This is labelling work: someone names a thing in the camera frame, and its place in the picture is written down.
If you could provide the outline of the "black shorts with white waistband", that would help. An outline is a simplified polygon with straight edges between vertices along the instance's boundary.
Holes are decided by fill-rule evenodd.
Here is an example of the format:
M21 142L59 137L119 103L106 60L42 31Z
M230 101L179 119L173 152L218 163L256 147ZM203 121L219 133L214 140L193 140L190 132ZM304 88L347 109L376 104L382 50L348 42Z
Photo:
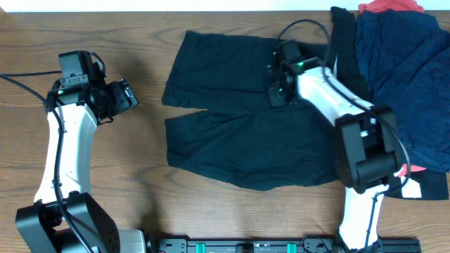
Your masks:
M275 41L185 33L162 104L190 108L167 119L167 163L252 190L319 186L337 179L334 130L308 101L273 108Z

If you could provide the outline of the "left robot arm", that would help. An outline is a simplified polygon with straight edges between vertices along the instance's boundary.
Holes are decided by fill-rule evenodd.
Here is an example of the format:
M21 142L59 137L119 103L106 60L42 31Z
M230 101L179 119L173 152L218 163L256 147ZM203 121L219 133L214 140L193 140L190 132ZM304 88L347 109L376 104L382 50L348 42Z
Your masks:
M15 225L32 252L146 252L143 231L120 230L91 195L91 149L98 125L138 104L121 79L68 85L60 80L44 106L50 137L34 203Z

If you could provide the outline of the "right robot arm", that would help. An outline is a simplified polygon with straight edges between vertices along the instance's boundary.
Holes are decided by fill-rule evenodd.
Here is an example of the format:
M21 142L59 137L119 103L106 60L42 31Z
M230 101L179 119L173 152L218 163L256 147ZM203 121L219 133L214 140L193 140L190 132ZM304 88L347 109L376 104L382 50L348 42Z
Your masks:
M335 130L335 169L345 186L345 206L334 252L376 252L377 222L391 181L409 156L389 107L377 107L338 81L320 58L299 56L274 63L269 89L274 107L310 102Z

